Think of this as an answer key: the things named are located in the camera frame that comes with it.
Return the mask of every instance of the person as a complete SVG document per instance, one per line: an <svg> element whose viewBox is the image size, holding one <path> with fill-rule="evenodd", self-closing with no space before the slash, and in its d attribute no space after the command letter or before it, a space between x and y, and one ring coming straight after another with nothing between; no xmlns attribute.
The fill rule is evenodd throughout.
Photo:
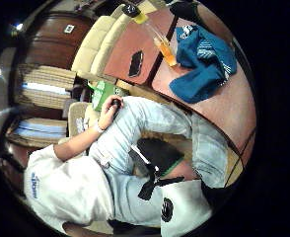
<svg viewBox="0 0 290 237"><path fill-rule="evenodd" d="M121 103L115 119L114 99ZM205 119L145 98L123 100L113 95L94 126L31 154L24 184L32 209L48 225L71 236L80 236L82 226L94 220L160 226L162 190L156 187L149 200L137 197L148 178L132 175L128 155L144 129L192 138L192 166L181 160L164 179L201 177L209 187L224 186L227 143ZM88 156L73 159L87 148Z"/></svg>

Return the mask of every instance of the blue cloth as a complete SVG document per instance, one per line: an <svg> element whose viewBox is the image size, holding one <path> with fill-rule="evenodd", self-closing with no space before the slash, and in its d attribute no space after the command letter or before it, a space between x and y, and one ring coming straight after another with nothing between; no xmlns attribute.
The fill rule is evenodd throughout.
<svg viewBox="0 0 290 237"><path fill-rule="evenodd" d="M234 51L200 26L183 26L176 31L177 62L193 70L173 80L170 88L187 103L208 99L236 73Z"/></svg>

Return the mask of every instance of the cushion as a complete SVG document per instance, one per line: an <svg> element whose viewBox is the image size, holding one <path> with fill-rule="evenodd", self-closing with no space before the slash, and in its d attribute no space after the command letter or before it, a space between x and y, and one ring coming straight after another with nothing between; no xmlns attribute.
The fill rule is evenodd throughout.
<svg viewBox="0 0 290 237"><path fill-rule="evenodd" d="M108 32L91 28L89 32L86 34L80 47L87 47L98 50L107 34Z"/></svg>
<svg viewBox="0 0 290 237"><path fill-rule="evenodd" d="M97 51L87 47L80 47L75 56L72 71L86 71L89 72L93 61L97 55Z"/></svg>
<svg viewBox="0 0 290 237"><path fill-rule="evenodd" d="M110 17L110 16L100 16L92 26L93 29L98 29L100 31L108 32L114 22L116 21L116 18Z"/></svg>
<svg viewBox="0 0 290 237"><path fill-rule="evenodd" d="M98 51L93 64L91 65L91 73L102 76L108 62L109 55L112 51L111 45L103 45L103 47Z"/></svg>

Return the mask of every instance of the seat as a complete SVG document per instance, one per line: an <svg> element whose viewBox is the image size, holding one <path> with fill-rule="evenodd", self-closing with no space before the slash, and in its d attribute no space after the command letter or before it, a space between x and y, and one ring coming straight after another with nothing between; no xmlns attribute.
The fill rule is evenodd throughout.
<svg viewBox="0 0 290 237"><path fill-rule="evenodd" d="M76 73L73 71L35 64L18 66L19 82L15 102L63 110L66 100L71 99Z"/></svg>
<svg viewBox="0 0 290 237"><path fill-rule="evenodd" d="M57 143L67 134L62 112L77 101L72 98L72 90L77 90L76 73L35 64L19 64L17 68L14 100L22 114L12 118L6 138L25 147L42 148Z"/></svg>
<svg viewBox="0 0 290 237"><path fill-rule="evenodd" d="M138 8L145 14L155 12L158 9L166 8L164 0L146 0L138 5Z"/></svg>
<svg viewBox="0 0 290 237"><path fill-rule="evenodd" d="M49 118L16 118L6 138L24 147L42 148L66 137L67 121Z"/></svg>
<svg viewBox="0 0 290 237"><path fill-rule="evenodd" d="M104 74L104 69L116 40L130 21L122 7L118 6L110 16L100 16L86 34L71 67L79 77L116 82L116 78Z"/></svg>

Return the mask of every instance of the leg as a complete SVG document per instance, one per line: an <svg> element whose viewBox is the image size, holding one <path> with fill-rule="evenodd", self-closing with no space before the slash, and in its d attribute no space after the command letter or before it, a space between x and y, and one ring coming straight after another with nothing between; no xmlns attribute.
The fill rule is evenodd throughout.
<svg viewBox="0 0 290 237"><path fill-rule="evenodd" d="M140 98L125 97L113 124L93 143L90 155L102 154L122 174L130 174L132 161L128 155L132 143L140 138L142 130L182 134L191 137L191 124L179 109Z"/></svg>
<svg viewBox="0 0 290 237"><path fill-rule="evenodd" d="M160 226L163 203L160 189L155 189L150 200L137 197L145 178L118 174L110 167L105 170L113 193L114 218L135 225Z"/></svg>
<svg viewBox="0 0 290 237"><path fill-rule="evenodd" d="M204 118L192 115L192 165L210 188L222 188L227 167L227 142Z"/></svg>

